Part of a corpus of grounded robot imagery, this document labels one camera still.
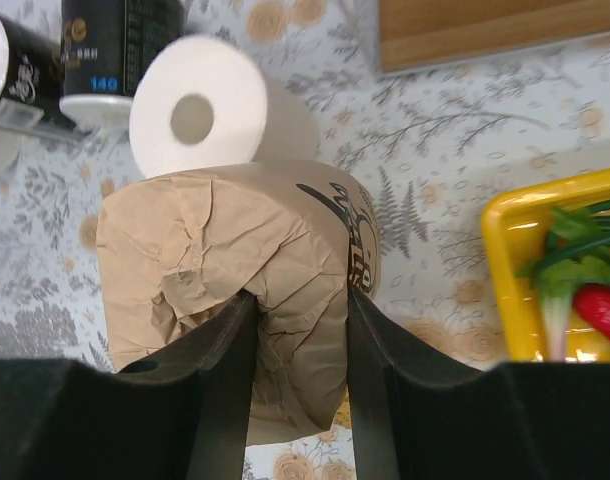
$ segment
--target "table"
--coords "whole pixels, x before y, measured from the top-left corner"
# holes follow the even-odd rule
[[[188,27],[248,52],[316,114],[318,160],[374,197],[383,234],[377,304],[478,368],[506,358],[479,219],[498,193],[610,167],[610,37],[377,80],[326,0],[196,0]],[[58,0],[0,0],[57,38]],[[96,215],[141,179],[128,137],[82,147],[25,139],[0,178],[0,356],[79,358],[110,370]],[[353,477],[335,426],[248,449],[245,480]]]

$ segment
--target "floral pattern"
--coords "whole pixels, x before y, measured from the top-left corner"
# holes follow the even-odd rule
[[[610,36],[377,78],[357,38],[374,27],[370,2],[184,3],[188,25],[244,50],[302,99],[318,118],[318,160],[371,193],[384,253],[378,306],[469,365],[506,358],[481,212],[504,191],[610,167]],[[58,38],[58,0],[0,0],[0,11]],[[78,146],[24,140],[0,178],[0,356],[112,370],[96,215],[140,179],[126,133]],[[347,404],[337,422],[350,425]],[[250,447],[243,479],[355,478],[351,440],[335,425]]]

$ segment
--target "yellow plastic container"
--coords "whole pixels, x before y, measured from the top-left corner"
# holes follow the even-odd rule
[[[547,360],[547,342],[536,292],[514,273],[543,255],[551,207],[580,208],[610,199],[610,169],[504,193],[490,202],[482,227],[510,357]],[[610,361],[610,341],[576,314],[567,331],[568,361]]]

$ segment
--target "wooden cutting board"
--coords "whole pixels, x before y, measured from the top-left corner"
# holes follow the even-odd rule
[[[610,31],[610,0],[380,0],[385,72]]]

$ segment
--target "red radish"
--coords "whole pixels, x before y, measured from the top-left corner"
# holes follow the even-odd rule
[[[583,320],[610,339],[610,287],[583,285],[574,295],[574,310]]]

